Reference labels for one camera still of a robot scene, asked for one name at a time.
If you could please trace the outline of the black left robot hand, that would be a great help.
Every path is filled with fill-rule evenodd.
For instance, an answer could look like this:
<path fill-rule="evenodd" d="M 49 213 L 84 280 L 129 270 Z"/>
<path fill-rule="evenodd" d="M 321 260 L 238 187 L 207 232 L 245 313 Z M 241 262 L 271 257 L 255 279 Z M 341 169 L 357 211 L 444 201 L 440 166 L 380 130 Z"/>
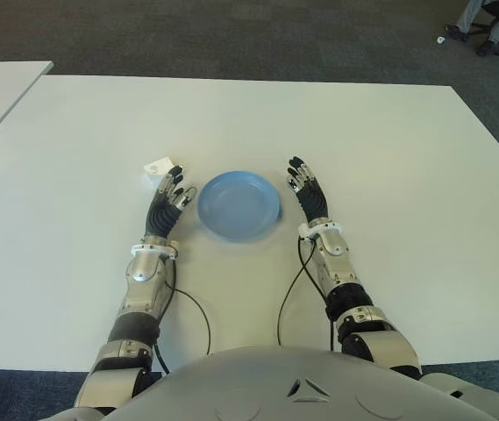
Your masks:
<path fill-rule="evenodd" d="M 183 188 L 183 168 L 174 166 L 162 177 L 155 188 L 146 214 L 145 236 L 166 239 L 187 206 L 195 199 L 196 187 Z"/>

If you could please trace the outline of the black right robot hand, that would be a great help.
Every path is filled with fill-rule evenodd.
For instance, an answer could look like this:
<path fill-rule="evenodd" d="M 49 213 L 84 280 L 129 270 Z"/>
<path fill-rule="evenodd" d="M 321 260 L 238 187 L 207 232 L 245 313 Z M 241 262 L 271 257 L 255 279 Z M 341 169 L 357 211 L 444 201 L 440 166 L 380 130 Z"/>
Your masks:
<path fill-rule="evenodd" d="M 287 184 L 296 195 L 308 223 L 329 217 L 328 203 L 310 167 L 299 157 L 289 160 Z"/>

